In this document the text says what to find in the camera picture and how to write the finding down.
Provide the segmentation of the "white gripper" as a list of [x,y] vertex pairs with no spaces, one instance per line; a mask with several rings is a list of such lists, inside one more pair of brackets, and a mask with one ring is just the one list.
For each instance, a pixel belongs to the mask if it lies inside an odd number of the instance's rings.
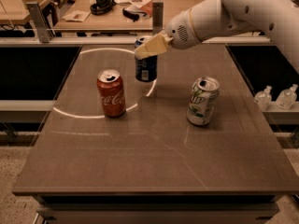
[[175,49],[188,49],[201,43],[197,37],[191,20],[191,11],[185,10],[171,19],[166,25],[165,32],[150,37],[135,49],[137,59],[146,59],[166,53],[170,43]]

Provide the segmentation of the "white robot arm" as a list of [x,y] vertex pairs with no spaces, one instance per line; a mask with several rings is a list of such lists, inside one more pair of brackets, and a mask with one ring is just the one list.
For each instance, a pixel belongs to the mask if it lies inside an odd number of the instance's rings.
[[135,49],[139,59],[188,49],[208,39],[263,31],[293,68],[299,66],[299,7],[292,0],[205,0],[175,16]]

